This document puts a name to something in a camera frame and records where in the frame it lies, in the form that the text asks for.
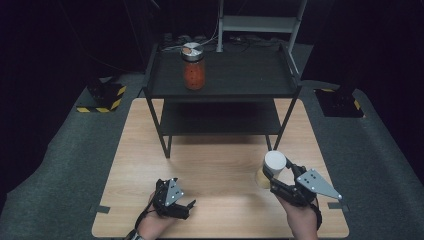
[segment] table top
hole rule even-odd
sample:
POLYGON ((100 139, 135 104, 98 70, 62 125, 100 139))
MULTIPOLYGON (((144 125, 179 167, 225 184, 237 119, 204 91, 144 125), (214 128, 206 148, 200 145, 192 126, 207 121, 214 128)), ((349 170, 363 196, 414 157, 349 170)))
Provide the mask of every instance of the table top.
POLYGON ((193 91, 184 86, 180 54, 158 52, 145 84, 151 98, 293 97, 287 59, 284 51, 205 52, 205 86, 193 91))
MULTIPOLYGON (((289 102, 275 101, 283 113, 281 119, 289 102)), ((154 100, 154 104, 160 113, 163 101, 154 100)), ((300 100, 278 150, 298 165, 315 168, 331 183, 300 100)), ((185 192, 178 203, 197 202, 190 210, 191 216, 178 220, 162 238, 292 237, 284 209, 269 190, 258 187, 255 181, 267 151, 264 136, 181 136, 173 137, 171 158, 166 159, 147 102, 136 99, 100 203, 110 211, 97 213, 92 233, 95 237, 124 237, 147 205, 156 181, 177 177, 185 192)), ((279 179, 293 184, 290 170, 284 169, 279 179)), ((346 237, 349 229, 342 210, 329 207, 337 200, 321 195, 318 200, 323 215, 319 237, 346 237)))

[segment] person's right hand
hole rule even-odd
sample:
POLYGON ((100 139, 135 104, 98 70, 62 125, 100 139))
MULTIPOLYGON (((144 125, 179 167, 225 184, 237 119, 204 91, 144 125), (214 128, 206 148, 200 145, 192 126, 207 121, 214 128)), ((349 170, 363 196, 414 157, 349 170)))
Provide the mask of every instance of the person's right hand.
POLYGON ((287 222, 297 240, 317 240, 317 216, 309 206, 295 207, 283 198, 278 201, 287 213, 287 222))

